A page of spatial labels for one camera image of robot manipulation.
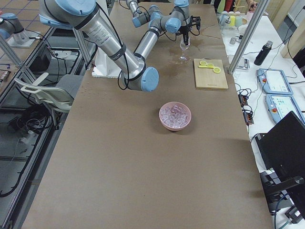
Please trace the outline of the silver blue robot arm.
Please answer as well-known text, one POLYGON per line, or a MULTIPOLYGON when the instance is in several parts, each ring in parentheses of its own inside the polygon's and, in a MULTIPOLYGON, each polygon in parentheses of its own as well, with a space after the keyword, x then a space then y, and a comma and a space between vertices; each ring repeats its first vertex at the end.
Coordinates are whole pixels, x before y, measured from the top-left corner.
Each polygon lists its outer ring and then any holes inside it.
POLYGON ((29 48, 34 42, 14 13, 0 16, 0 35, 13 48, 29 48))
POLYGON ((169 15, 163 15, 156 5, 141 11, 137 0, 128 0, 126 5, 136 28, 148 24, 134 52, 121 41, 110 19, 101 16, 105 10, 94 0, 41 0, 39 17, 50 27, 84 32, 121 69, 119 79, 125 89, 151 92, 158 85, 159 74, 145 61, 161 33, 181 35, 189 45, 189 33, 193 26, 200 30, 201 18, 190 15, 187 0, 176 0, 169 15))

